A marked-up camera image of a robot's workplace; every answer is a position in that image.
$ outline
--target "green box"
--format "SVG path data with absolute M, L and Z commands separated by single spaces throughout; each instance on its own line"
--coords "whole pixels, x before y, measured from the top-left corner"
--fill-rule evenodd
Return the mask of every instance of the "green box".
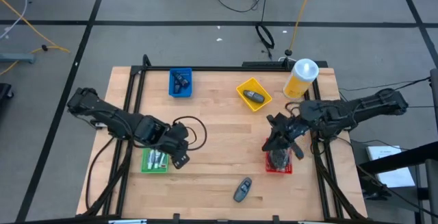
M 149 156 L 151 154 L 152 149 L 146 148 L 143 149 L 143 158 L 142 158 L 142 173 L 167 173 L 167 170 L 169 168 L 169 155 L 164 154 L 164 160 L 163 165 L 166 165 L 166 167 L 158 167 L 158 169 L 155 169 L 154 167 L 152 169 L 148 169 L 148 160 Z

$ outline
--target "red container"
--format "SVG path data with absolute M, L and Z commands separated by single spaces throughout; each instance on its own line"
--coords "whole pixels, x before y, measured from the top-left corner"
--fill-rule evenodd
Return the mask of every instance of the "red container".
M 278 171 L 277 169 L 273 169 L 270 165 L 269 165 L 269 152 L 266 152 L 266 157 L 265 157 L 265 170 L 268 173 L 285 173 L 285 174 L 292 174 L 292 158 L 291 160 L 289 160 L 289 164 L 285 167 L 284 171 Z

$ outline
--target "yellow cable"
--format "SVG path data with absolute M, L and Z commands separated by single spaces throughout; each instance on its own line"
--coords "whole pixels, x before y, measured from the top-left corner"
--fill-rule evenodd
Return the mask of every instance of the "yellow cable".
M 66 52 L 66 53 L 70 53 L 70 50 L 68 50 L 68 49 L 66 49 L 66 48 L 63 48 L 63 47 L 60 47 L 60 46 L 58 46 L 58 45 L 56 45 L 54 42 L 52 42 L 51 40 L 49 40 L 47 37 L 45 37 L 45 36 L 43 36 L 37 29 L 35 29 L 35 27 L 33 26 L 33 25 L 31 25 L 31 23 L 29 23 L 29 21 L 27 21 L 27 19 L 26 18 L 24 18 L 23 16 L 21 16 L 21 14 L 20 13 L 18 13 L 8 2 L 6 2 L 5 0 L 0 0 L 0 1 L 2 1 L 9 9 L 11 9 L 15 14 L 17 14 L 20 18 L 21 18 L 21 20 L 23 20 L 23 21 L 25 21 L 26 22 L 26 24 L 28 25 L 28 26 L 30 26 L 32 29 L 33 29 L 33 31 L 34 32 L 36 32 L 39 36 L 41 36 L 42 38 L 44 38 L 47 42 L 50 42 L 50 44 L 52 44 L 53 46 L 48 46 L 47 48 L 48 49 L 59 49 L 60 51 L 64 51 L 64 52 Z M 38 52 L 38 51 L 41 51 L 42 50 L 42 47 L 41 48 L 38 48 L 38 49 L 35 49 L 35 50 L 33 50 L 33 51 L 31 51 L 30 53 L 36 53 L 36 52 Z M 10 71 L 11 69 L 13 69 L 14 68 L 14 66 L 15 65 L 17 65 L 17 63 L 18 63 L 18 60 L 17 61 L 15 61 L 14 63 L 12 63 L 9 67 L 7 67 L 7 69 L 6 70 L 4 70 L 4 71 L 2 71 L 1 73 L 0 73 L 0 76 L 2 76 L 3 74 L 5 74 L 5 73 L 7 73 L 8 71 Z
M 290 42 L 290 46 L 289 46 L 290 51 L 292 51 L 292 47 L 294 46 L 296 31 L 298 30 L 298 23 L 300 22 L 302 11 L 304 11 L 304 8 L 306 7 L 306 3 L 307 3 L 307 0 L 304 0 L 302 5 L 301 5 L 300 13 L 298 14 L 298 18 L 296 19 L 295 28 L 294 28 L 294 36 L 292 36 L 292 41 Z
M 15 14 L 17 14 L 21 20 L 23 20 L 29 27 L 31 27 L 33 29 L 33 31 L 35 33 L 37 33 L 39 36 L 41 36 L 42 38 L 44 38 L 47 42 L 50 42 L 50 44 L 52 44 L 53 46 L 58 47 L 59 50 L 70 53 L 70 51 L 68 49 L 65 49 L 63 47 L 60 47 L 58 45 L 56 45 L 54 42 L 52 42 L 51 40 L 49 40 L 47 37 L 43 36 L 37 29 L 35 29 L 35 27 L 33 25 L 31 25 L 31 23 L 29 23 L 29 21 L 27 21 L 27 19 L 23 16 L 21 16 L 21 14 L 19 12 L 17 12 L 7 1 L 5 0 L 0 0 L 1 2 L 3 2 L 9 9 L 11 9 Z
M 3 74 L 7 73 L 10 69 L 13 69 L 14 66 L 15 66 L 17 63 L 18 63 L 18 60 L 17 60 L 16 62 L 12 63 L 12 64 L 11 64 L 6 70 L 2 71 L 2 72 L 0 73 L 0 76 L 2 76 Z
M 61 50 L 61 51 L 63 51 L 63 49 L 65 49 L 65 48 L 63 48 L 63 47 L 59 47 L 59 46 L 48 46 L 47 48 L 48 48 L 48 49 L 59 49 L 59 50 Z M 30 51 L 30 53 L 36 53 L 36 52 L 41 51 L 41 50 L 42 50 L 42 47 Z M 17 63 L 18 63 L 18 60 L 16 60 L 16 61 L 15 61 L 14 63 L 12 63 L 9 67 L 7 67 L 6 70 L 2 71 L 2 72 L 0 73 L 0 76 L 2 76 L 3 74 L 7 73 L 7 72 L 10 71 L 11 69 L 13 69 L 14 66 L 15 66 Z

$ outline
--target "gray floor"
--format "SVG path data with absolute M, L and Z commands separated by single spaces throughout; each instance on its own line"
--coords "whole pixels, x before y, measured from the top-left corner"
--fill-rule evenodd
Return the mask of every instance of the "gray floor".
M 23 0 L 7 0 L 21 10 Z M 94 0 L 30 0 L 26 18 L 88 20 Z M 238 9 L 251 0 L 224 0 Z M 413 0 L 427 23 L 438 23 L 438 0 Z M 267 0 L 266 21 L 295 21 L 302 0 Z M 240 14 L 216 0 L 103 0 L 100 21 L 258 21 L 256 11 Z M 0 3 L 0 20 L 15 19 Z M 303 21 L 415 22 L 405 0 L 309 0 Z M 71 50 L 37 55 L 35 64 L 19 64 L 0 81 L 11 83 L 16 96 L 3 113 L 0 126 L 0 223 L 14 221 L 60 100 L 84 26 L 36 26 L 45 36 Z M 275 38 L 273 58 L 283 55 L 291 27 L 269 27 Z M 438 29 L 428 29 L 438 44 Z M 30 28 L 20 25 L 0 42 L 0 51 L 24 53 L 45 44 Z M 104 96 L 113 66 L 139 64 L 147 53 L 153 65 L 239 66 L 265 61 L 267 56 L 251 26 L 94 26 L 73 90 L 96 88 Z M 300 27 L 294 58 L 326 60 L 342 88 L 358 88 L 419 79 L 435 65 L 417 28 Z M 0 70 L 8 64 L 0 64 Z M 345 92 L 347 98 L 373 90 Z M 431 105 L 428 84 L 402 90 L 411 105 Z M 378 117 L 351 133 L 357 140 L 373 138 L 413 148 L 437 139 L 433 112 L 410 109 L 404 116 Z M 47 165 L 27 220 L 73 216 L 86 173 L 94 132 L 78 120 L 62 117 Z M 367 202 L 369 215 L 381 221 L 412 223 L 412 212 Z

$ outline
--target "white bottle cap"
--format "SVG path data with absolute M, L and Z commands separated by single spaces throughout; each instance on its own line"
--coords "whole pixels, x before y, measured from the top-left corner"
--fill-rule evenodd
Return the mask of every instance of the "white bottle cap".
M 314 61 L 301 59 L 295 63 L 293 72 L 300 81 L 312 82 L 320 73 L 320 69 Z

